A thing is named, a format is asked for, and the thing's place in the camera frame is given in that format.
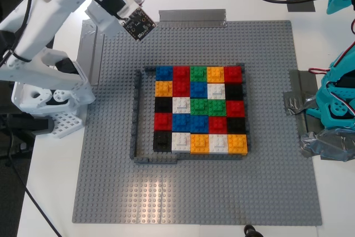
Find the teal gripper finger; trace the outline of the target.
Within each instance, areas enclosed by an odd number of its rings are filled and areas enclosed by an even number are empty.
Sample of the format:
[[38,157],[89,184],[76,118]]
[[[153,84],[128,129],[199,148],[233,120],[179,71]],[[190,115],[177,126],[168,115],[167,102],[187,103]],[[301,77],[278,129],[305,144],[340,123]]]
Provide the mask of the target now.
[[327,14],[334,14],[352,5],[352,0],[328,0]]

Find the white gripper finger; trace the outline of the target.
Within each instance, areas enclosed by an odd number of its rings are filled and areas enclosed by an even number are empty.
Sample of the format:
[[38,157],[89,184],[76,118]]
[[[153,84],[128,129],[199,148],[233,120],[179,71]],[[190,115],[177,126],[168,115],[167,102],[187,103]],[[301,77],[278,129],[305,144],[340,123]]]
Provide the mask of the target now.
[[89,4],[85,13],[107,37],[116,36],[122,29],[119,21],[95,2]]

